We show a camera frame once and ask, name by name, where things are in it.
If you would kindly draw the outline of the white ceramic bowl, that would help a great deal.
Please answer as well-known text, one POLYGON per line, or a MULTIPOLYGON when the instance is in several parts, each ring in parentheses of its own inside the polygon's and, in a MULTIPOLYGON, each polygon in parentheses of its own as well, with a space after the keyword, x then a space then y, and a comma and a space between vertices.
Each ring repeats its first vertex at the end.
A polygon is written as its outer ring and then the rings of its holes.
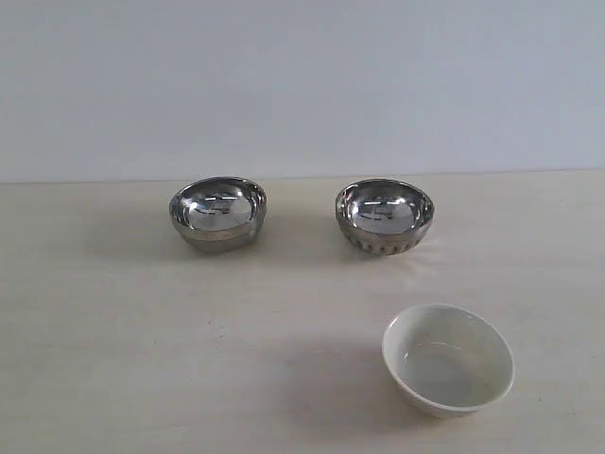
POLYGON ((510 392, 515 379, 504 337, 485 319, 457 306, 400 311, 384 331, 381 353, 407 401, 439 418, 487 409, 510 392))

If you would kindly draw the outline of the ribbed steel bowl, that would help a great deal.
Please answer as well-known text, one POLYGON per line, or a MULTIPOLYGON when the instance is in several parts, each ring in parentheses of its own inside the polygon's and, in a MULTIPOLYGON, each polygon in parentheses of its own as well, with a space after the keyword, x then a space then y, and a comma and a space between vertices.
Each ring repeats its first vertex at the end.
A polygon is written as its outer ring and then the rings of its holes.
POLYGON ((358 250, 380 256, 416 247, 434 214, 434 202, 422 189, 393 179, 351 183, 335 199, 335 218, 344 237, 358 250))

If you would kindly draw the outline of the smooth steel bowl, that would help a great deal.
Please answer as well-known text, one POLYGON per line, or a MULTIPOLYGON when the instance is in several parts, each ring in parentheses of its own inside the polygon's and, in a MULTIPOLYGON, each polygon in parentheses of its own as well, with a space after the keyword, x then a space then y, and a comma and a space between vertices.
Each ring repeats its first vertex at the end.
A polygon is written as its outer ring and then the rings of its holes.
POLYGON ((203 253, 225 253, 253 242, 268 208, 265 190, 240 177, 212 177, 182 188, 168 205, 181 238, 203 253))

